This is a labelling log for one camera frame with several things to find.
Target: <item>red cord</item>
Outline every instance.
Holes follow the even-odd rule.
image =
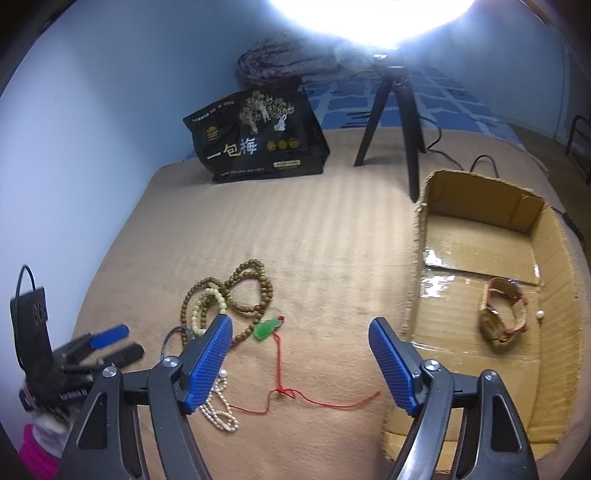
[[[372,395],[364,398],[361,401],[358,401],[357,403],[353,403],[350,405],[333,405],[332,403],[323,403],[323,402],[311,400],[308,397],[306,397],[301,391],[296,390],[295,388],[285,388],[281,383],[281,337],[279,337],[279,335],[277,335],[275,332],[273,332],[273,340],[275,340],[275,343],[277,344],[277,373],[276,373],[277,386],[267,394],[267,406],[265,407],[265,410],[264,411],[255,411],[255,410],[248,410],[246,408],[238,407],[236,405],[230,405],[232,408],[235,408],[237,410],[241,410],[246,413],[252,413],[254,415],[266,415],[267,413],[269,413],[269,411],[271,409],[271,394],[273,394],[275,392],[280,393],[282,395],[286,395],[287,397],[290,397],[290,398],[295,398],[296,394],[299,394],[307,402],[313,403],[314,405],[319,405],[321,407],[328,407],[328,408],[356,408],[356,407],[360,407],[362,405],[365,405],[365,404],[371,402],[374,398],[376,398],[379,395],[379,391],[375,391]]]

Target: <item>black bag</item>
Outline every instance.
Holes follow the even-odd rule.
[[[298,78],[234,93],[183,121],[217,182],[322,173],[330,154]]]

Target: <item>pink fabric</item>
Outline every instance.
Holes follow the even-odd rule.
[[[57,475],[60,461],[43,450],[33,438],[33,425],[25,425],[23,443],[19,456],[35,480],[53,480]]]

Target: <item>blue gripper pad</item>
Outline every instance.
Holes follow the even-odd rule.
[[[414,394],[413,377],[378,319],[369,324],[369,347],[386,380],[396,405],[414,417],[420,403]]]
[[[93,335],[88,344],[90,345],[90,348],[99,350],[115,342],[119,342],[119,340],[126,338],[128,335],[129,328],[127,325],[121,324]]]
[[[212,327],[216,327],[213,333],[209,332]],[[185,406],[191,413],[207,400],[217,373],[226,358],[232,343],[232,320],[230,317],[218,314],[203,340],[207,343],[189,375],[189,393],[184,400]]]

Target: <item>metal screw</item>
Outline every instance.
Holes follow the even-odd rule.
[[[499,374],[494,370],[487,370],[487,372],[484,374],[484,378],[490,380],[491,382],[496,382],[499,380]]]
[[[425,360],[423,365],[425,365],[425,368],[430,372],[436,372],[441,368],[441,365],[439,365],[437,360]]]
[[[164,360],[162,360],[162,365],[165,368],[174,368],[178,365],[178,357],[177,356],[168,356]]]
[[[103,370],[103,377],[111,378],[117,375],[117,367],[111,365]]]

